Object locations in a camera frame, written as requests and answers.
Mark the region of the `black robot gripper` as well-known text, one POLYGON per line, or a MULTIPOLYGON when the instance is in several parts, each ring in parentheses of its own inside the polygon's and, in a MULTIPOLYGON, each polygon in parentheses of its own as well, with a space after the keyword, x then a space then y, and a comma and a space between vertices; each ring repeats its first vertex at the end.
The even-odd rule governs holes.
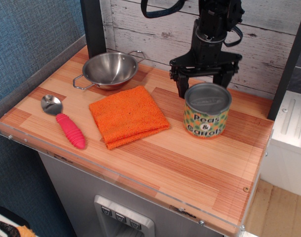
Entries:
POLYGON ((214 84, 228 87, 242 55, 222 51, 222 45, 222 41, 194 40, 189 52, 170 61, 170 78, 176 81, 180 98, 189 88, 189 77, 213 76, 214 84))

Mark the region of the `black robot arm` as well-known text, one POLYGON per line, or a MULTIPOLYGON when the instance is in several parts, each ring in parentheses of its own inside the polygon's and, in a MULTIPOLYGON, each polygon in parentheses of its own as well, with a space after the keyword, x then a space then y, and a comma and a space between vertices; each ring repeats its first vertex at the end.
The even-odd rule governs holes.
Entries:
POLYGON ((213 83, 226 88, 239 70, 242 55, 224 52, 222 46, 238 45, 243 33, 237 27, 244 10, 239 0, 201 0, 194 21, 190 50, 170 61, 170 78, 184 98, 192 77, 213 76, 213 83))

